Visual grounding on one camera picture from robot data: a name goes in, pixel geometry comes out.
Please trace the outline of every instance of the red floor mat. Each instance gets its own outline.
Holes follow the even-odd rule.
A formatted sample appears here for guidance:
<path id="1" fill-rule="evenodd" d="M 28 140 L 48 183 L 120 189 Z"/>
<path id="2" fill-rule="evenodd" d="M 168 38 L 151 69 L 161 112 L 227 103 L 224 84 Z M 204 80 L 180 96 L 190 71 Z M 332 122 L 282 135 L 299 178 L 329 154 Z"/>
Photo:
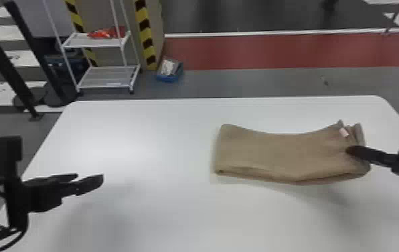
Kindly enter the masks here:
<path id="1" fill-rule="evenodd" d="M 399 33 L 167 38 L 186 69 L 399 66 Z"/>

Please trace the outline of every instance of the beige cloth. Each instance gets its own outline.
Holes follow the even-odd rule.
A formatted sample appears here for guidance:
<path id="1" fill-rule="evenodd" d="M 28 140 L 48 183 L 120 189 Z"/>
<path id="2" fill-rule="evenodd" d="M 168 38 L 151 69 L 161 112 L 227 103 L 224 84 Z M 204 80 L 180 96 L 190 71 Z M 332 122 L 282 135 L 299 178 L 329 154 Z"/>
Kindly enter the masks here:
<path id="1" fill-rule="evenodd" d="M 360 124 L 342 121 L 302 134 L 269 134 L 225 124 L 216 143 L 217 174 L 289 184 L 326 184 L 358 178 L 369 163 L 345 149 L 365 145 Z"/>

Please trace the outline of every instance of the tripod base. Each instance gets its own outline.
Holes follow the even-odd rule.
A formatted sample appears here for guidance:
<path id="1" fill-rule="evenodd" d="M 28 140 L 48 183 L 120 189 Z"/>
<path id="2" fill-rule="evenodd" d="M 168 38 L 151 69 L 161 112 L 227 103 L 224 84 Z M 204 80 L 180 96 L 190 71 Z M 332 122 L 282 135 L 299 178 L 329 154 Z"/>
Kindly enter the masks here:
<path id="1" fill-rule="evenodd" d="M 47 95 L 45 96 L 44 102 L 46 105 L 51 108 L 63 107 L 74 102 L 79 97 L 79 94 L 76 91 L 76 88 L 74 88 L 73 84 L 62 84 L 61 88 L 64 91 L 63 97 L 59 97 L 56 92 L 54 92 L 51 85 L 48 83 L 45 85 Z"/>
<path id="2" fill-rule="evenodd" d="M 30 101 L 32 106 L 42 105 L 44 103 L 44 98 L 47 94 L 47 90 L 45 88 L 30 88 L 32 92 L 33 100 Z M 12 105 L 20 111 L 25 110 L 25 105 L 21 102 L 20 98 L 15 95 L 12 98 Z"/>

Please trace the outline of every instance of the metal shelf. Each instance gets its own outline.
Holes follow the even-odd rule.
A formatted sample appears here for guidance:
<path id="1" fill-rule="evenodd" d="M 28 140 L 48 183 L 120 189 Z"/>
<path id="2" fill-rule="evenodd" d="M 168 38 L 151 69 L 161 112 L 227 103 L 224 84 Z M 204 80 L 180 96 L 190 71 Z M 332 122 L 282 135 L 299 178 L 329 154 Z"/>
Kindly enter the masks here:
<path id="1" fill-rule="evenodd" d="M 134 87 L 140 65 L 90 67 L 81 81 L 79 88 L 123 88 Z"/>
<path id="2" fill-rule="evenodd" d="M 123 38 L 91 38 L 87 34 L 77 32 L 62 44 L 64 48 L 123 48 L 131 36 L 130 31 L 126 32 Z"/>

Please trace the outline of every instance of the black metal pole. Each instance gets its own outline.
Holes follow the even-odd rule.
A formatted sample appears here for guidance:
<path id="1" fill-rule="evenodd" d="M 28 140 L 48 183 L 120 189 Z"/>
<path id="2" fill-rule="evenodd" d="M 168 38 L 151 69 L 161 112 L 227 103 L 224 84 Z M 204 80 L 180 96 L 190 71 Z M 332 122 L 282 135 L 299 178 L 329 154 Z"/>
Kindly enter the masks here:
<path id="1" fill-rule="evenodd" d="M 398 14 L 399 14 L 399 4 L 396 6 L 396 11 L 395 11 L 395 13 L 393 13 L 393 16 L 390 19 L 390 23 L 388 24 L 388 27 L 386 28 L 386 31 L 384 32 L 384 34 L 388 34 L 390 32 L 390 30 L 393 28 Z"/>
<path id="2" fill-rule="evenodd" d="M 58 79 L 56 78 L 56 76 L 54 76 L 54 73 L 51 71 L 50 67 L 48 66 L 44 54 L 40 50 L 40 47 L 37 45 L 34 37 L 31 34 L 31 31 L 26 25 L 26 22 L 23 19 L 23 16 L 21 15 L 17 4 L 14 1 L 7 1 L 6 3 L 4 3 L 4 6 L 6 7 L 9 14 L 11 14 L 11 17 L 13 18 L 18 28 L 20 29 L 21 33 L 23 34 L 23 37 L 26 39 L 29 48 L 31 48 L 31 51 L 34 53 L 35 58 L 37 58 L 40 67 L 45 72 L 46 78 L 48 78 L 48 82 L 54 89 L 54 92 L 61 99 L 65 98 L 64 91 L 62 90 L 62 87 L 59 85 Z"/>
<path id="3" fill-rule="evenodd" d="M 38 118 L 39 114 L 35 110 L 31 101 L 33 100 L 32 92 L 28 89 L 25 81 L 22 79 L 18 71 L 13 67 L 11 61 L 7 58 L 6 53 L 0 46 L 0 73 L 9 83 L 13 91 L 20 98 L 25 108 L 31 113 L 33 118 Z"/>

